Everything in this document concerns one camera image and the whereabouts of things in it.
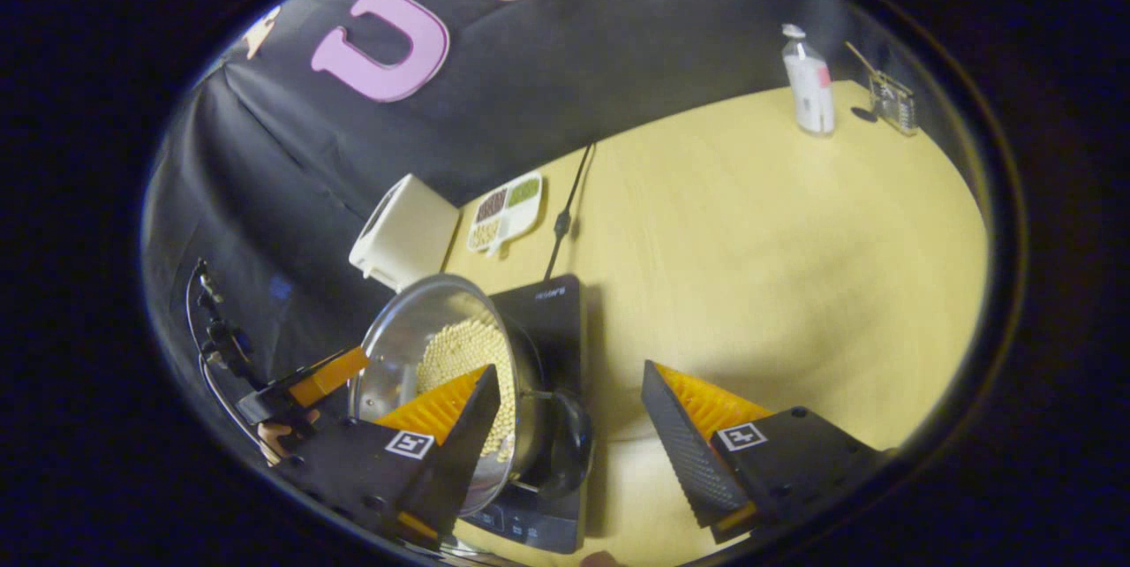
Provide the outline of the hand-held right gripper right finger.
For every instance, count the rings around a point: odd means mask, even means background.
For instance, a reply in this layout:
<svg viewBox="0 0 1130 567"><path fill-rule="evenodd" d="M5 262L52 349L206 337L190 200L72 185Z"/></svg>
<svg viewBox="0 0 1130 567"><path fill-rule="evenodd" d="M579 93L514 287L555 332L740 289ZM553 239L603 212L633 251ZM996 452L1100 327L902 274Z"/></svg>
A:
<svg viewBox="0 0 1130 567"><path fill-rule="evenodd" d="M771 412L653 360L641 399L696 523L718 543L802 526L892 457L806 405Z"/></svg>

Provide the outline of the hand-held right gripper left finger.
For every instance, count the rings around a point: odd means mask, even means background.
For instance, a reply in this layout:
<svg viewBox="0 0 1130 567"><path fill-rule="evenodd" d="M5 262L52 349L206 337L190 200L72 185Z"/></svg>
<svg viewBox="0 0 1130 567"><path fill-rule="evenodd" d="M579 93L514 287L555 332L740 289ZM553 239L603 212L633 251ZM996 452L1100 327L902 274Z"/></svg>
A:
<svg viewBox="0 0 1130 567"><path fill-rule="evenodd" d="M483 366L376 424L327 424L278 473L358 527L435 550L460 518L499 405L497 368Z"/></svg>

